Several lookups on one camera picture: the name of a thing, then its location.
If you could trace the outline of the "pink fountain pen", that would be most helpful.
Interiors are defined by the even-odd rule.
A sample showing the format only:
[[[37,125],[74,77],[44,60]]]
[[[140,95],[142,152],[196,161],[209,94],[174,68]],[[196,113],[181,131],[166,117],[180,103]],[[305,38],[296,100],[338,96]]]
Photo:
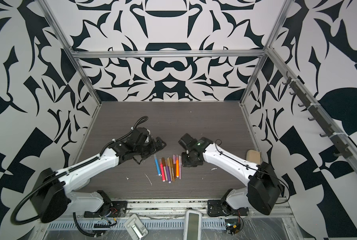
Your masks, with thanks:
[[[182,168],[182,157],[181,157],[181,155],[179,155],[178,156],[178,169],[179,169],[179,179],[180,180],[182,178],[181,168]]]

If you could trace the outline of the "brown pen with pink cap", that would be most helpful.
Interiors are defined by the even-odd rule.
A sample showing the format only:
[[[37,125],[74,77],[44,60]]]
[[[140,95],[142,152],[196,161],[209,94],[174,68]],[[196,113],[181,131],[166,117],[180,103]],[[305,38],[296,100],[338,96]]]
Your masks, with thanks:
[[[173,168],[173,173],[174,173],[174,178],[175,179],[177,178],[176,162],[177,162],[176,155],[173,155],[173,157],[172,157],[172,168]]]

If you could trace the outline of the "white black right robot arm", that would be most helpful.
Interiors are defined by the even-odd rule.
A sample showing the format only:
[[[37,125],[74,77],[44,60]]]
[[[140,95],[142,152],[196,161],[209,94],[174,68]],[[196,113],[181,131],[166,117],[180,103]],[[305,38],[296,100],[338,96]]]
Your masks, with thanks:
[[[184,167],[213,164],[244,184],[244,188],[229,189],[220,200],[210,203],[207,212],[210,217],[236,215],[239,210],[249,208],[270,215],[283,191],[283,185],[271,165],[239,158],[207,138],[197,140],[185,134],[178,143],[184,148],[181,155]]]

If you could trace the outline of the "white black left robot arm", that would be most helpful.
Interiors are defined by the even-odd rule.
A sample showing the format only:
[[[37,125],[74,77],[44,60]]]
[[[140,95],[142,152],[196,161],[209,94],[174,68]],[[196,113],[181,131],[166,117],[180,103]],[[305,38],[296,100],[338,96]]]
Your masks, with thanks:
[[[90,179],[137,156],[142,161],[166,147],[160,137],[153,138],[146,128],[136,128],[122,140],[106,144],[100,153],[73,166],[40,173],[33,187],[30,202],[42,223],[50,223],[64,214],[96,212],[107,207],[108,197],[103,192],[78,195]]]

